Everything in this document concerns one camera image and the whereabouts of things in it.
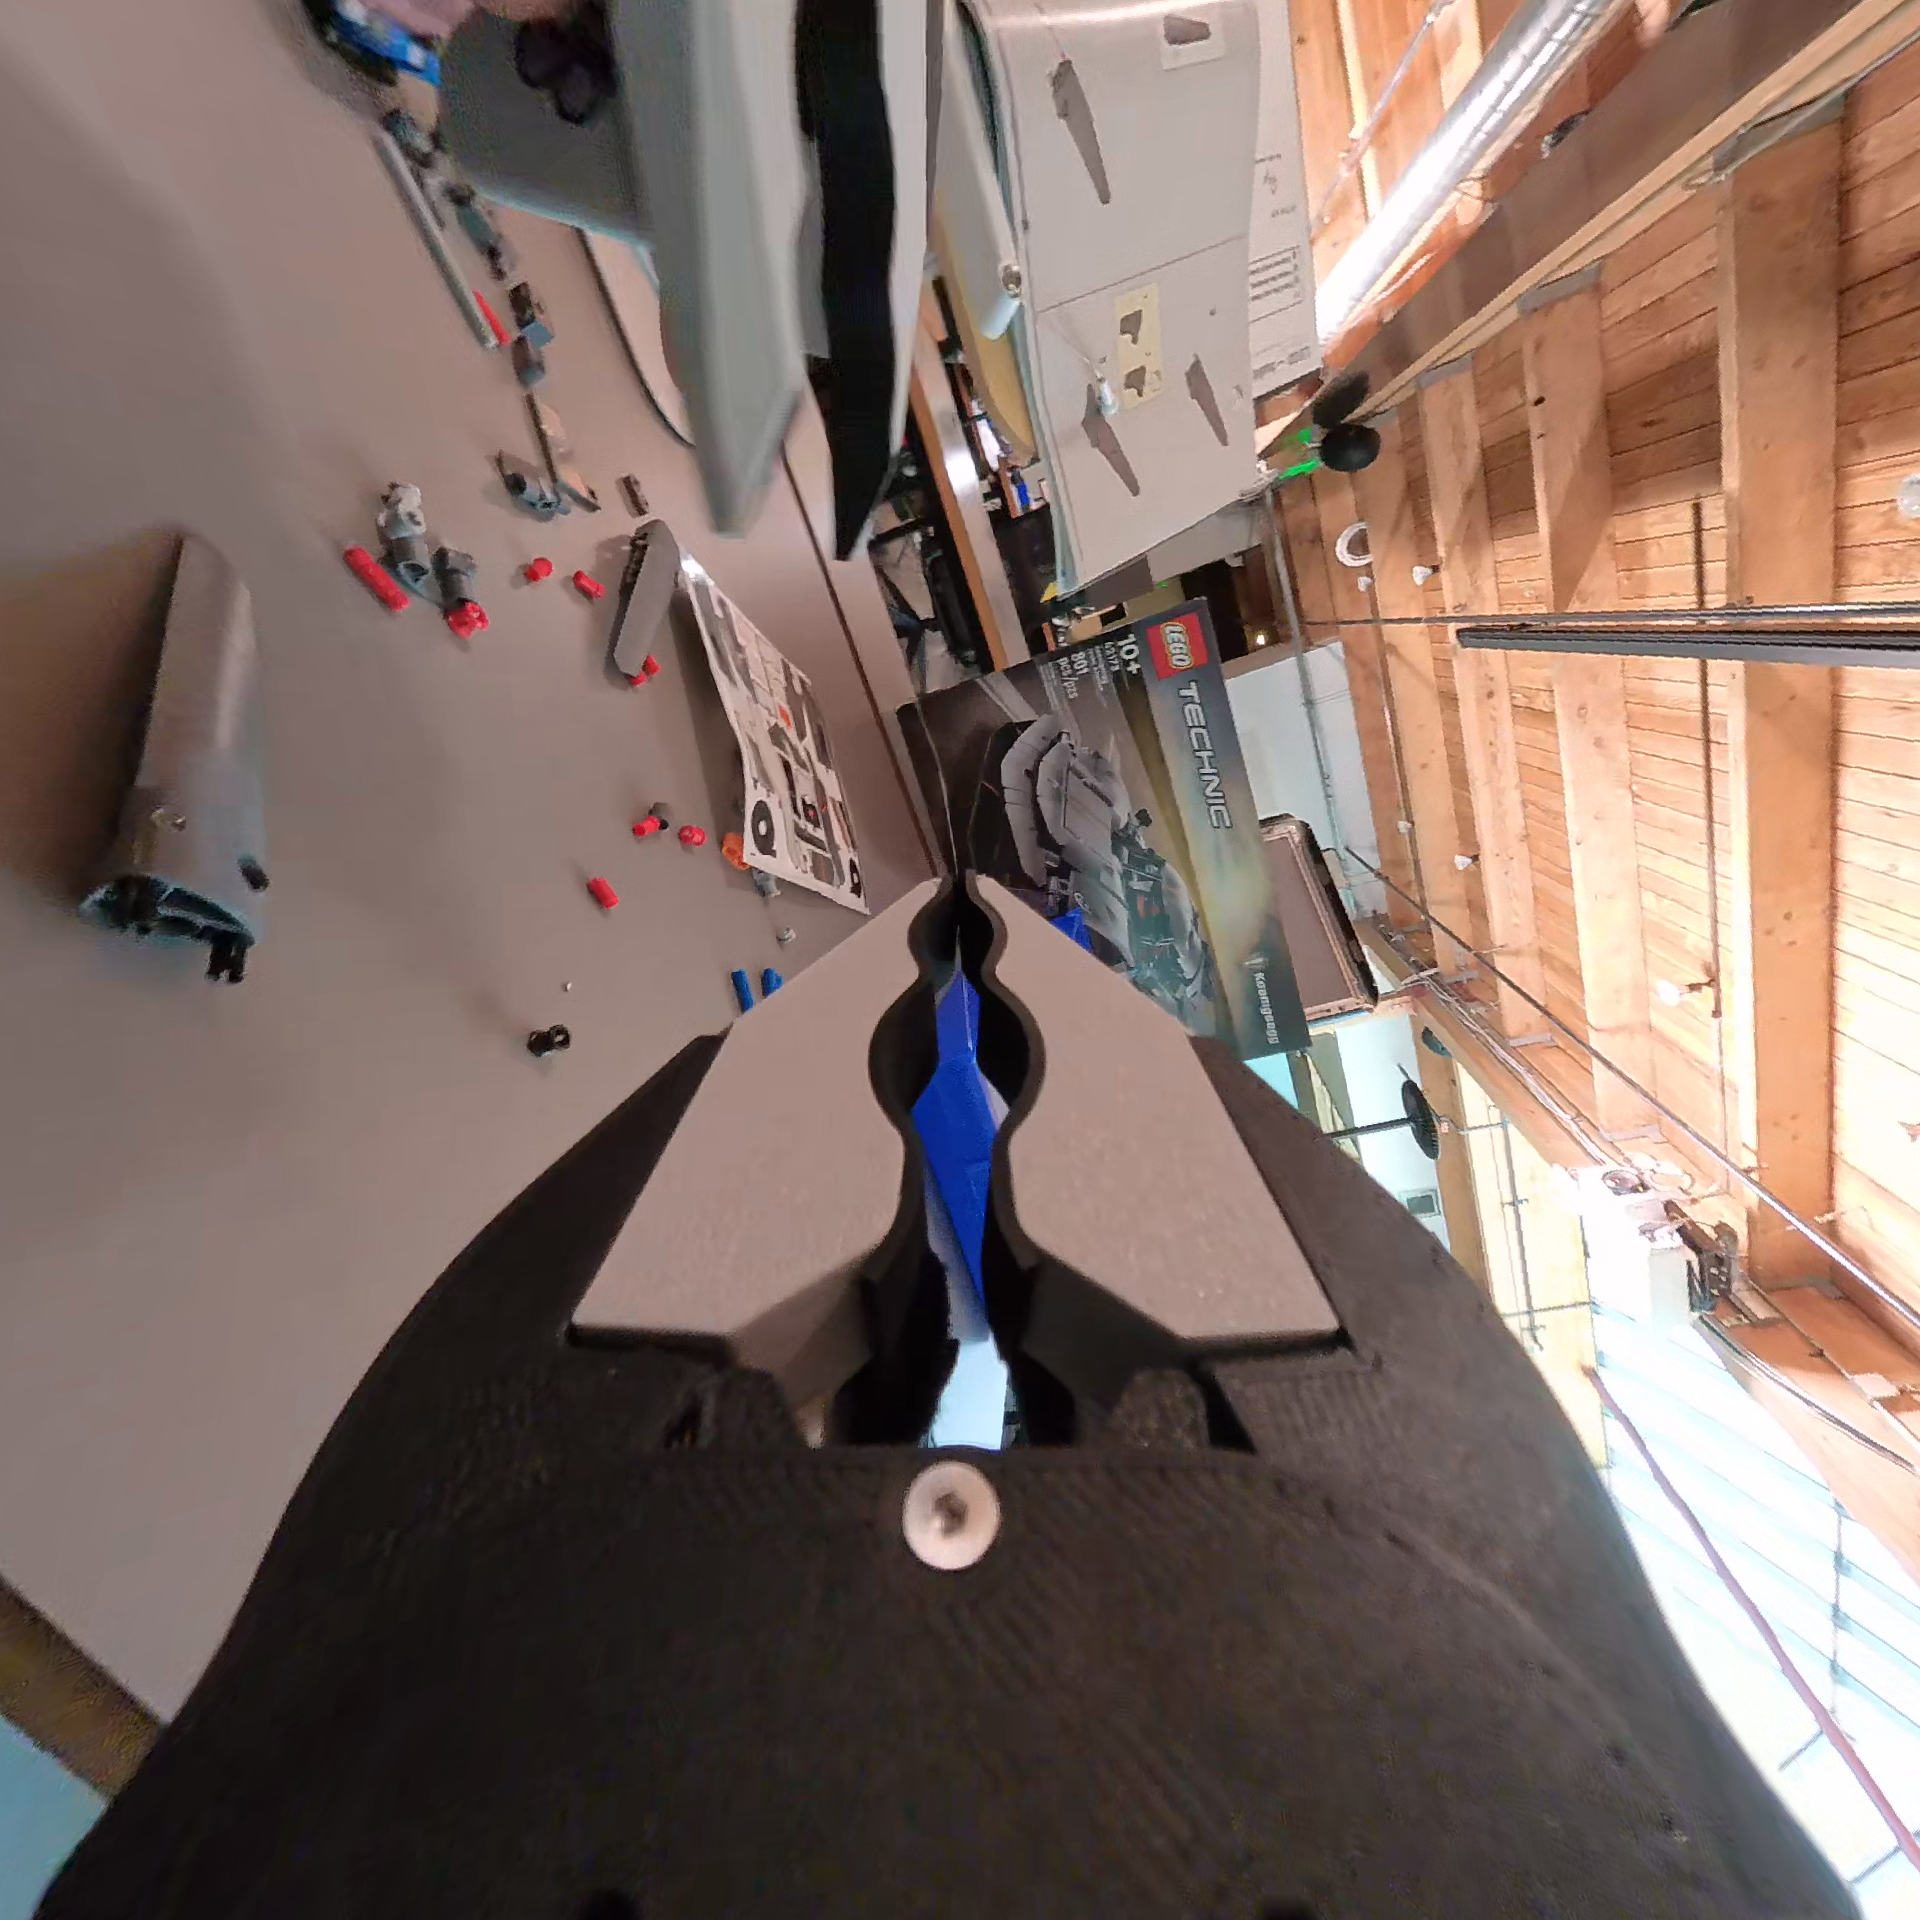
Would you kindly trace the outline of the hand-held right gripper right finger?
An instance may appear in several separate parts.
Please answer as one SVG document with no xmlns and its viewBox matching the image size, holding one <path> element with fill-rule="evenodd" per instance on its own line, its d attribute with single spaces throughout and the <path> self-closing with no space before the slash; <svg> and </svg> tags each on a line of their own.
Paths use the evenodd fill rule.
<svg viewBox="0 0 1920 1920">
<path fill-rule="evenodd" d="M 1331 1351 L 1337 1311 L 1182 1022 L 985 876 L 962 881 L 960 955 L 1005 1107 L 981 1257 L 1014 1372 L 1118 1396 Z"/>
</svg>

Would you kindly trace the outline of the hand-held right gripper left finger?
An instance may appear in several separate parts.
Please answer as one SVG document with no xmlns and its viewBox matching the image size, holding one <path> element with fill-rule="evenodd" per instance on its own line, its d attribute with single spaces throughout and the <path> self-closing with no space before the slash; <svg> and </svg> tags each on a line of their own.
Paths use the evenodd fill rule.
<svg viewBox="0 0 1920 1920">
<path fill-rule="evenodd" d="M 953 1372 L 914 1108 L 939 1064 L 950 881 L 928 881 L 721 1036 L 572 1332 L 658 1345 L 914 1446 Z"/>
</svg>

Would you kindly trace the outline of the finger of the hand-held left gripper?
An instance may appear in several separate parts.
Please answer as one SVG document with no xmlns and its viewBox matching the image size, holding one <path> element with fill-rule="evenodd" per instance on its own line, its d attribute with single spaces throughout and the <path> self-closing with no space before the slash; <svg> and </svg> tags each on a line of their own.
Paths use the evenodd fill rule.
<svg viewBox="0 0 1920 1920">
<path fill-rule="evenodd" d="M 944 8 L 801 3 L 801 326 L 832 470 L 835 555 L 865 545 L 906 438 L 928 251 Z"/>
<path fill-rule="evenodd" d="M 776 480 L 808 372 L 790 3 L 617 3 L 620 102 L 666 335 L 721 538 Z"/>
</svg>

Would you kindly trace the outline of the lego sticker sheet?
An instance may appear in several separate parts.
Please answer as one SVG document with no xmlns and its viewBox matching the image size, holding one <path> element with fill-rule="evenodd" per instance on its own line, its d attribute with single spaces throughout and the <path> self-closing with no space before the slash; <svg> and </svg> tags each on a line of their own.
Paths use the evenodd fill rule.
<svg viewBox="0 0 1920 1920">
<path fill-rule="evenodd" d="M 681 582 L 740 762 L 745 868 L 867 918 L 865 860 L 810 678 L 697 561 L 683 561 Z"/>
</svg>

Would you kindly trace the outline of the dark grey lego wedge panel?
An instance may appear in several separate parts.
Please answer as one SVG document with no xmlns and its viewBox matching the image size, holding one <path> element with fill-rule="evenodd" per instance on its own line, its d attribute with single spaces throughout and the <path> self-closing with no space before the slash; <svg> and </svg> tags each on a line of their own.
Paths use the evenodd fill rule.
<svg viewBox="0 0 1920 1920">
<path fill-rule="evenodd" d="M 272 888 L 251 593 L 201 535 L 180 535 L 137 758 L 80 913 L 139 943 L 204 950 L 240 984 Z"/>
</svg>

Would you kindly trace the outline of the grey lego axle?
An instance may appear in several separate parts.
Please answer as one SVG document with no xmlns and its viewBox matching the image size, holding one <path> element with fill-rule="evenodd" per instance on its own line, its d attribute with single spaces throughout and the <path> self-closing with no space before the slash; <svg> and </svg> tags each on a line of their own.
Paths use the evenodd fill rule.
<svg viewBox="0 0 1920 1920">
<path fill-rule="evenodd" d="M 427 191 L 416 177 L 413 166 L 408 160 L 405 151 L 393 140 L 393 136 L 385 128 L 373 128 L 373 146 L 374 156 L 379 158 L 381 167 L 386 169 L 386 177 L 395 188 L 401 207 L 405 208 L 422 243 L 422 249 L 427 251 L 442 282 L 448 289 L 448 295 L 459 310 L 469 335 L 481 343 L 483 352 L 496 352 L 499 339 L 490 318 L 490 310 L 484 307 L 478 289 L 470 283 L 470 276 L 466 275 L 462 262 L 452 255 L 442 218 L 437 215 Z"/>
</svg>

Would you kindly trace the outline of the blue and black lego assembly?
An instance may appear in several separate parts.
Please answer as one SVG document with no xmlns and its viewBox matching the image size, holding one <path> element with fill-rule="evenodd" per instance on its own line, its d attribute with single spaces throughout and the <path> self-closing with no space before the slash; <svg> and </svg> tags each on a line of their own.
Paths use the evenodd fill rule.
<svg viewBox="0 0 1920 1920">
<path fill-rule="evenodd" d="M 302 14 L 320 47 L 349 71 L 393 87 L 401 81 L 442 86 L 442 36 L 401 22 L 370 3 L 302 3 Z"/>
</svg>

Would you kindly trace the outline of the lego instruction booklet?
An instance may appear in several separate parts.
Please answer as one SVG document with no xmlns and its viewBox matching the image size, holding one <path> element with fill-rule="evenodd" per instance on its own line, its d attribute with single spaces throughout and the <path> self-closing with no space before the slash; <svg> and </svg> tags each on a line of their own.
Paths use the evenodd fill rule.
<svg viewBox="0 0 1920 1920">
<path fill-rule="evenodd" d="M 1067 599 L 1233 512 L 1322 366 L 1286 6 L 958 6 L 1012 394 Z"/>
</svg>

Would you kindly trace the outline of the lego set box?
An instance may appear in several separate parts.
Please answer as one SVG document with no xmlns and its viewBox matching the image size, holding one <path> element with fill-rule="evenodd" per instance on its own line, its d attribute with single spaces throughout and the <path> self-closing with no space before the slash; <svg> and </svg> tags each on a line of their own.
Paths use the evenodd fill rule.
<svg viewBox="0 0 1920 1920">
<path fill-rule="evenodd" d="M 1246 1064 L 1310 1046 L 1206 601 L 898 712 L 955 871 L 995 879 L 1192 1036 Z"/>
</svg>

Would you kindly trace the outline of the grey lego panel with holes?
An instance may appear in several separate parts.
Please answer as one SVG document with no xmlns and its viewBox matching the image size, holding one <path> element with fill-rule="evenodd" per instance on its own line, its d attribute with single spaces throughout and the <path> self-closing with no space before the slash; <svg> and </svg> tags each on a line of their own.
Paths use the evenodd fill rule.
<svg viewBox="0 0 1920 1920">
<path fill-rule="evenodd" d="M 630 535 L 609 624 L 609 672 L 644 687 L 661 670 L 658 648 L 681 590 L 683 550 L 666 519 L 649 518 Z"/>
</svg>

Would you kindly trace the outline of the blue plastic bin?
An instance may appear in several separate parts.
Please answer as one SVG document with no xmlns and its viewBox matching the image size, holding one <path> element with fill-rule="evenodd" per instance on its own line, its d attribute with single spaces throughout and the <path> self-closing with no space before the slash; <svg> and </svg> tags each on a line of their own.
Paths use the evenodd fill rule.
<svg viewBox="0 0 1920 1920">
<path fill-rule="evenodd" d="M 1041 1017 L 1010 978 L 1012 936 L 1041 919 L 996 883 L 960 871 L 914 919 L 931 969 L 928 1062 L 907 1113 L 917 1194 L 950 1338 L 1032 1362 L 1049 1257 L 1018 1214 L 1012 1145 L 1046 1070 Z"/>
</svg>

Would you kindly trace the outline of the black floor lamp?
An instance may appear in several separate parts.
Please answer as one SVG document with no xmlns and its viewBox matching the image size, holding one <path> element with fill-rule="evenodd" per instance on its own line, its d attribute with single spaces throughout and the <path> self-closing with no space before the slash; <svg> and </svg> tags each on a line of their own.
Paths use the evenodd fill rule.
<svg viewBox="0 0 1920 1920">
<path fill-rule="evenodd" d="M 1398 1086 L 1398 1118 L 1331 1128 L 1324 1129 L 1324 1138 L 1336 1144 L 1355 1144 L 1371 1136 L 1409 1135 L 1429 1163 L 1438 1163 L 1442 1158 L 1442 1136 L 1446 1131 L 1450 1122 L 1433 1108 L 1424 1088 L 1412 1078 L 1403 1074 Z"/>
</svg>

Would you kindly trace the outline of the desk with wooden edge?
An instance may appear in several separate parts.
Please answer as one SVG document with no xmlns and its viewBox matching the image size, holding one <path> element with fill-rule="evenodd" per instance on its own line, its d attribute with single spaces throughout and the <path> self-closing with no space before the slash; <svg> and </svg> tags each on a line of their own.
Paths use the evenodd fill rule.
<svg viewBox="0 0 1920 1920">
<path fill-rule="evenodd" d="M 1018 564 L 1012 470 L 977 391 L 944 283 L 921 286 L 907 412 L 928 455 L 944 546 L 962 587 L 977 649 L 989 670 L 1035 652 L 1035 607 Z"/>
</svg>

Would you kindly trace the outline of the dark wall screen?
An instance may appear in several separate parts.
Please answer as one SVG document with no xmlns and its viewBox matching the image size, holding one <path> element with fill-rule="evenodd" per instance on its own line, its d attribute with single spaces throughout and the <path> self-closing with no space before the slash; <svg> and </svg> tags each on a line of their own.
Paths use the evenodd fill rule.
<svg viewBox="0 0 1920 1920">
<path fill-rule="evenodd" d="M 1369 1017 L 1376 976 L 1313 827 L 1289 815 L 1264 819 L 1261 850 L 1308 1025 Z"/>
</svg>

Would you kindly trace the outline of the silver ventilation duct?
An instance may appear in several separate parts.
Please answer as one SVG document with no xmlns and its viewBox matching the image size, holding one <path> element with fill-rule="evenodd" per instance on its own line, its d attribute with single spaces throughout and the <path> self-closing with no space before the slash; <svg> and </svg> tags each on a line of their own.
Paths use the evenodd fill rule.
<svg viewBox="0 0 1920 1920">
<path fill-rule="evenodd" d="M 1324 352 L 1355 322 L 1459 191 L 1525 130 L 1620 9 L 1620 3 L 1518 6 L 1378 212 L 1320 282 L 1314 321 Z"/>
</svg>

